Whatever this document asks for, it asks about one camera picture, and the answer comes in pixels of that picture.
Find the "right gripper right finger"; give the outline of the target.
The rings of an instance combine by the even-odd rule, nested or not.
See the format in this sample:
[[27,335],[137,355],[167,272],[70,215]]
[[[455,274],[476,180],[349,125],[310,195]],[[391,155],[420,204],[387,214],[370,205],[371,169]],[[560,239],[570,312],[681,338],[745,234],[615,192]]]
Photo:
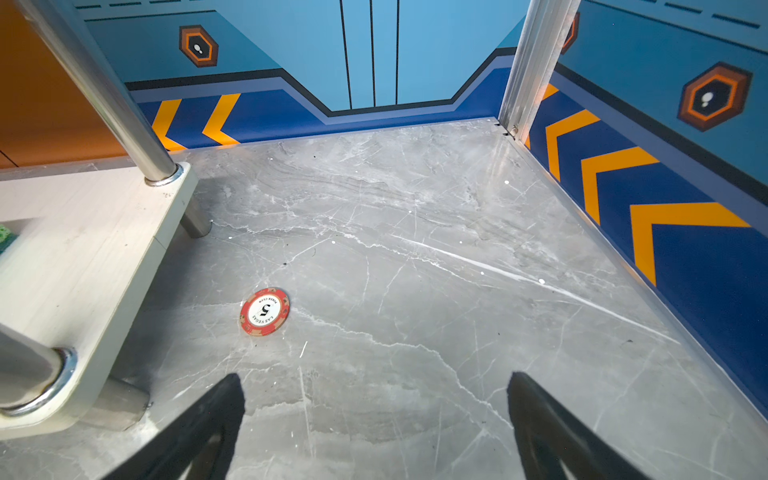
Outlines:
[[527,479],[647,477],[527,373],[512,373],[507,399]]

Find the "white two-tier shelf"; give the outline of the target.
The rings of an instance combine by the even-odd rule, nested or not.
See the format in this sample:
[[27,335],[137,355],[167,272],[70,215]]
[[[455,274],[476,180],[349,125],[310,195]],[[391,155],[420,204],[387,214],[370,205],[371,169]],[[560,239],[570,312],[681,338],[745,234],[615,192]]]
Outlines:
[[113,376],[115,360],[176,230],[199,238],[211,222],[193,168],[171,159],[75,7],[15,7],[132,166],[1,185],[1,220],[17,231],[1,256],[1,436],[123,431],[150,398]]

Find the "green sponge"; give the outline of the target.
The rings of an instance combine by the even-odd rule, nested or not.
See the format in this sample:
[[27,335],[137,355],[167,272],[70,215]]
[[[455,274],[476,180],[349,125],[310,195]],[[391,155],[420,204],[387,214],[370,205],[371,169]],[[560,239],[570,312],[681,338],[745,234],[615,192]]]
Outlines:
[[0,226],[0,253],[5,252],[12,243],[18,238],[18,236],[12,232],[8,227]]

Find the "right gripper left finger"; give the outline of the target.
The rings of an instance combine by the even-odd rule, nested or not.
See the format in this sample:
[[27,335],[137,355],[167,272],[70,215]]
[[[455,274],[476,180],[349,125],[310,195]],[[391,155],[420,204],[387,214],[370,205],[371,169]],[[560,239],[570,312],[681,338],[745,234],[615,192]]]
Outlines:
[[241,379],[230,373],[106,477],[224,479],[244,413]]

